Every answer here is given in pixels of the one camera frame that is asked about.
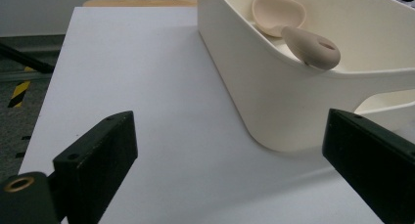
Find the plastic container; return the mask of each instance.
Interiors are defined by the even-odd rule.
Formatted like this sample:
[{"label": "plastic container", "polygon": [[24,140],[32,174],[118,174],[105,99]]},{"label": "plastic container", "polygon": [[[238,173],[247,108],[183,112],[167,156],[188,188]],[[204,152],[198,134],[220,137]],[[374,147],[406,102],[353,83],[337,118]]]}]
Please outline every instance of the plastic container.
[{"label": "plastic container", "polygon": [[415,116],[415,10],[393,0],[295,0],[302,28],[331,39],[330,70],[299,61],[259,32],[253,0],[198,0],[199,31],[251,135],[280,152],[321,146],[329,108],[389,130]]}]

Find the metal ring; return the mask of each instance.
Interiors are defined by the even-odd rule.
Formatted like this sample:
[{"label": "metal ring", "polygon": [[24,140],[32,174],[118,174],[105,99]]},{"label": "metal ring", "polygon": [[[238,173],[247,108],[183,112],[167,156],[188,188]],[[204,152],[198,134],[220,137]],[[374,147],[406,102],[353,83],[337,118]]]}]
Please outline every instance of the metal ring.
[{"label": "metal ring", "polygon": [[9,193],[18,192],[27,188],[32,183],[34,183],[33,177],[21,177],[7,184],[7,186],[4,187],[4,191]]}]

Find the white wall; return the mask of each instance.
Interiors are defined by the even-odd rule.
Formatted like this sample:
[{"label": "white wall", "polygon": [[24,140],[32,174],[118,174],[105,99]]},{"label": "white wall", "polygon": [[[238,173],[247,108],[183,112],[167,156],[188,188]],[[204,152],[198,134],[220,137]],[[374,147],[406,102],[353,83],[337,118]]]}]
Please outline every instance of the white wall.
[{"label": "white wall", "polygon": [[76,6],[88,0],[0,0],[0,37],[65,34]]}]

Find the gray floor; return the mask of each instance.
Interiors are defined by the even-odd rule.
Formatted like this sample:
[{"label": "gray floor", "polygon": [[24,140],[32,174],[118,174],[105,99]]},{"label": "gray floor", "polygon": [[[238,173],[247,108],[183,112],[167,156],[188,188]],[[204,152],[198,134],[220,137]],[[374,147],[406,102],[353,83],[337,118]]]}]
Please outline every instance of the gray floor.
[{"label": "gray floor", "polygon": [[[63,35],[8,37],[0,42],[22,51],[31,57],[55,65],[64,40]],[[23,71],[24,65],[0,55],[0,76]],[[25,91],[22,105],[11,107],[14,91],[22,81],[0,81],[0,181],[17,175],[24,153],[39,115],[51,75],[32,79]]]}]

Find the spoon handle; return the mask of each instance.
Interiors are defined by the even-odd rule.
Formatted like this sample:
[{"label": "spoon handle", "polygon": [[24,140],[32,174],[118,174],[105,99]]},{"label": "spoon handle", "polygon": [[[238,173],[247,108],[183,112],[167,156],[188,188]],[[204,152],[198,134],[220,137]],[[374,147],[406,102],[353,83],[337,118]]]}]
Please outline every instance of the spoon handle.
[{"label": "spoon handle", "polygon": [[291,52],[308,65],[331,69],[340,62],[340,51],[329,39],[292,26],[285,26],[281,35]]}]

